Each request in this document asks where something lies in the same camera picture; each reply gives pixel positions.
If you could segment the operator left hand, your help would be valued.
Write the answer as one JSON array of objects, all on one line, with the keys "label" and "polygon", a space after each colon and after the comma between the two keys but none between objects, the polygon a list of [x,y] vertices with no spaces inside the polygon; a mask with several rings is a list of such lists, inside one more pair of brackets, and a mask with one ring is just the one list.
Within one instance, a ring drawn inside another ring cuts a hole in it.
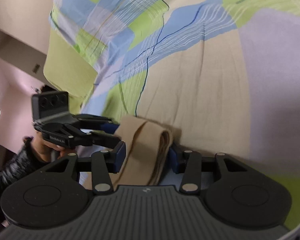
[{"label": "operator left hand", "polygon": [[31,141],[31,147],[36,157],[44,162],[51,161],[51,152],[53,150],[60,153],[60,158],[69,153],[76,153],[76,149],[64,148],[62,146],[45,141],[40,132],[36,132],[36,135]]}]

